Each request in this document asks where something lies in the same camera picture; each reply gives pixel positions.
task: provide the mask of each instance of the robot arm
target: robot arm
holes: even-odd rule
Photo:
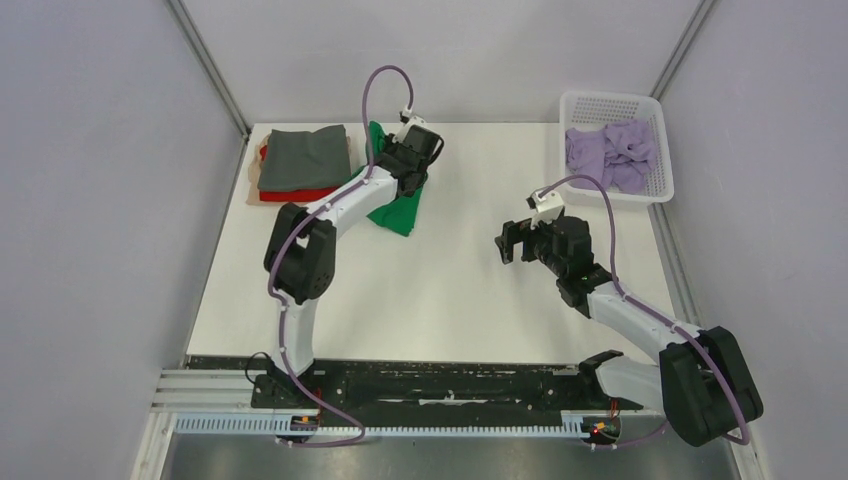
[[[282,365],[286,355],[295,375],[301,375],[314,361],[312,333],[318,298],[330,286],[335,274],[336,242],[351,226],[376,208],[400,196],[412,196],[427,179],[427,168],[436,161],[444,145],[426,122],[404,109],[404,125],[396,135],[388,135],[384,151],[377,156],[371,176],[367,171],[351,179],[338,191],[362,183],[338,201],[319,200],[306,207],[286,204],[277,213],[271,240],[265,253],[265,269],[270,272],[277,253],[291,232],[310,213],[323,209],[298,235],[280,262],[274,288],[287,300],[285,322],[280,325],[271,357]]]
[[[656,362],[645,365],[621,352],[600,353],[580,364],[590,388],[663,412],[691,445],[703,445],[734,429],[737,422],[730,402],[695,349],[676,331],[623,298],[612,275],[594,262],[589,224],[565,216],[556,192],[544,197],[534,193],[527,200],[534,215],[518,223],[506,222],[495,238],[503,263],[512,262],[515,245],[523,244],[521,260],[538,260],[548,267],[568,306],[621,333]],[[703,331],[680,321],[675,321],[674,327],[707,350],[727,379],[745,421],[762,416],[762,401],[733,335],[721,327]]]

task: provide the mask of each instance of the gray wall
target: gray wall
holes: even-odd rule
[[[569,89],[647,95],[698,0],[184,0],[249,122],[357,121],[385,63],[430,121],[556,121]],[[403,81],[369,102],[395,120]]]
[[[0,478],[127,478],[239,138],[164,2],[0,2]]]
[[[739,338],[774,478],[845,478],[848,3],[724,1],[663,105],[703,320]]]

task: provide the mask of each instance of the plastic laundry basket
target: plastic laundry basket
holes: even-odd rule
[[[565,164],[565,132],[569,128],[578,130],[600,130],[604,125],[641,118],[648,121],[657,142],[657,168],[645,178],[645,190],[642,193],[622,193],[617,187],[607,193],[617,205],[650,205],[671,200],[674,196],[674,183],[671,175],[671,158],[668,154],[668,138],[665,134],[660,102],[651,97],[606,92],[566,92],[559,102],[559,148],[560,172],[562,176],[572,172]],[[566,200],[570,203],[597,203],[602,201],[597,190],[575,188],[565,184]]]

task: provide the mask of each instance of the folded gray fabric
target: folded gray fabric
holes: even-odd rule
[[[350,156],[344,126],[314,132],[274,130],[258,187],[262,192],[292,192],[338,187],[350,178]]]

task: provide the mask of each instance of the lavender towel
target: lavender towel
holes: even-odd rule
[[[644,120],[622,120],[595,132],[571,128],[565,139],[568,168],[598,180],[605,190],[615,185],[624,193],[639,193],[645,189],[645,175],[657,168],[657,144]],[[588,180],[572,185],[596,190]]]

